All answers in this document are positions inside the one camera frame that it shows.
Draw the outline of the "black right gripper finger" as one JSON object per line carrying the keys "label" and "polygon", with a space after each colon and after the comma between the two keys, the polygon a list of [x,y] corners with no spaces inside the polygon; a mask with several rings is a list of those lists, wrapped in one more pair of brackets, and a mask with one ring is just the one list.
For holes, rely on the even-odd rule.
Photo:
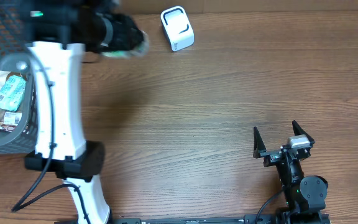
{"label": "black right gripper finger", "polygon": [[262,140],[262,137],[259,133],[259,130],[255,126],[253,128],[253,134],[254,134],[254,150],[253,150],[253,158],[261,158],[266,153],[266,147]]}
{"label": "black right gripper finger", "polygon": [[291,123],[295,136],[305,135],[308,138],[311,145],[315,143],[315,140],[306,131],[304,131],[301,128],[301,126],[296,122],[296,120],[293,120]]}

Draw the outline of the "green lidded jar with tissues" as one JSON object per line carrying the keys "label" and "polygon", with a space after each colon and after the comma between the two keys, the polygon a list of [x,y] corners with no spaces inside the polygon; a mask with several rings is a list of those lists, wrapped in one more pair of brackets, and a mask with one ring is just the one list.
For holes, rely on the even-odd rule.
{"label": "green lidded jar with tissues", "polygon": [[101,52],[101,55],[107,58],[124,58],[129,59],[131,57],[143,57],[147,54],[150,48],[150,40],[149,36],[146,32],[142,31],[142,36],[144,40],[134,49],[129,51],[113,51],[113,52]]}

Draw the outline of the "yellow liquid bottle silver cap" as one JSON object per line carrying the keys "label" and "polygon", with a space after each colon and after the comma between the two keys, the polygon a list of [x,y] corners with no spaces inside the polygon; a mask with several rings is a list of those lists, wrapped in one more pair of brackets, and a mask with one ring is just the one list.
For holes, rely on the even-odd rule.
{"label": "yellow liquid bottle silver cap", "polygon": [[28,71],[29,65],[26,61],[18,61],[16,63],[16,68],[21,73],[26,73]]}

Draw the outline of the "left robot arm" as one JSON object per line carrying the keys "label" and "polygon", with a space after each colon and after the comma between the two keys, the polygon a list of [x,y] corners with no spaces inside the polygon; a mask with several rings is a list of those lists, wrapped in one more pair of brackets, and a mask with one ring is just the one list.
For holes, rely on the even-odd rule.
{"label": "left robot arm", "polygon": [[77,223],[112,223],[100,173],[105,148],[88,141],[81,120],[81,68],[86,52],[142,54],[147,36],[118,1],[21,1],[19,16],[35,80],[38,133],[28,170],[53,172],[69,189]]}

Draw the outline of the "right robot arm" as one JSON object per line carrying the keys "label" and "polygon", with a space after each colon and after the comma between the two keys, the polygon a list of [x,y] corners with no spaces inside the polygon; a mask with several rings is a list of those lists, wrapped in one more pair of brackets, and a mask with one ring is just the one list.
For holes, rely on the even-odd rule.
{"label": "right robot arm", "polygon": [[[253,157],[262,158],[265,167],[275,166],[282,189],[271,196],[259,209],[255,216],[255,223],[329,223],[328,215],[321,213],[326,208],[328,181],[318,175],[304,175],[300,162],[311,155],[315,140],[305,132],[301,126],[292,121],[294,135],[280,149],[268,151],[255,127]],[[285,208],[278,208],[273,215],[262,218],[261,214],[266,206],[284,194]]]}

